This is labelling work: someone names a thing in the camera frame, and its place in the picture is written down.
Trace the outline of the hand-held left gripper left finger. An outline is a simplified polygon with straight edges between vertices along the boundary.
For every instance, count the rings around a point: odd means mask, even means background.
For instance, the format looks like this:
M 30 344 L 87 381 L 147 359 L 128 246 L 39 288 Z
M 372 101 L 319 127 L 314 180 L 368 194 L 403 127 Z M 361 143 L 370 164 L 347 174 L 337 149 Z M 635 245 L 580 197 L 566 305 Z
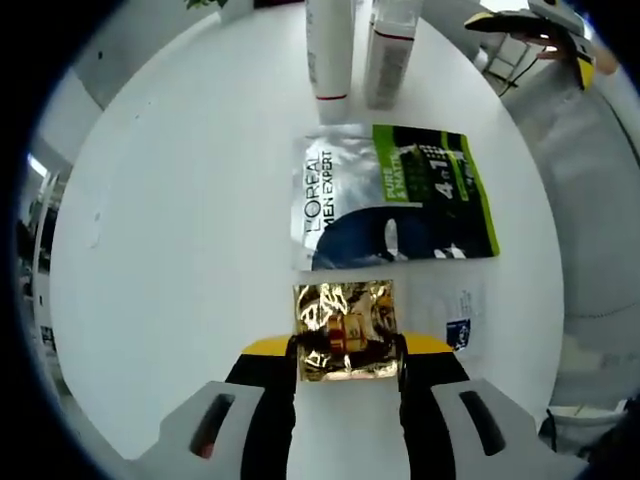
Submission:
M 284 479 L 295 426 L 297 339 L 245 347 L 160 424 L 160 479 Z

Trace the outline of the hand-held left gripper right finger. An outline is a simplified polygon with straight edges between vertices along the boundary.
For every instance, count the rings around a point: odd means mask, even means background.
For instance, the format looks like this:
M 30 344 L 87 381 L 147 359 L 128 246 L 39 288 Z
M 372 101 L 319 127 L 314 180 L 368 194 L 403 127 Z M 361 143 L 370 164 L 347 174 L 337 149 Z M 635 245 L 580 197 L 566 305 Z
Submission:
M 469 378 L 434 337 L 397 336 L 400 423 L 412 479 L 548 479 L 550 452 L 531 415 Z

